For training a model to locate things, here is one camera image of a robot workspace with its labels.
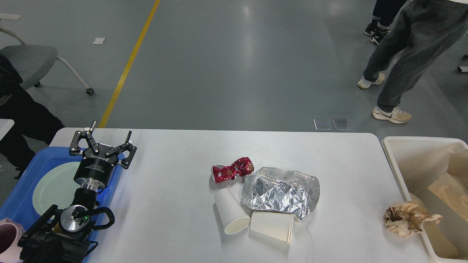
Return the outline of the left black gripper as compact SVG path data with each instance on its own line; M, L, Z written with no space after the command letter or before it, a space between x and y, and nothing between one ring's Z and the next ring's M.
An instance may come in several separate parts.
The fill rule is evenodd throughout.
M77 130L69 146L69 155L82 155L73 180L79 185L91 185L92 190L105 189L109 184L115 165L128 169L136 154L137 147L131 142L132 131L129 130L127 138L122 145L115 148L110 145L98 144L93 138L97 121L93 121L86 130ZM81 150L79 143L85 140L88 148ZM129 155L119 159L119 155L128 152Z

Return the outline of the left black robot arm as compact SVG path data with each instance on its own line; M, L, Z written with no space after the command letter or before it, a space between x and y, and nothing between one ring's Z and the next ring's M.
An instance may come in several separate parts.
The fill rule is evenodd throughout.
M110 228L115 216L100 206L98 195L107 188L116 166L129 168L137 148L131 131L122 145L97 143L93 137L96 121L85 130L77 130L69 146L71 156L81 156L74 176L79 184L69 207L50 208L21 236L17 246L24 263L81 263L97 246L89 240L94 231Z

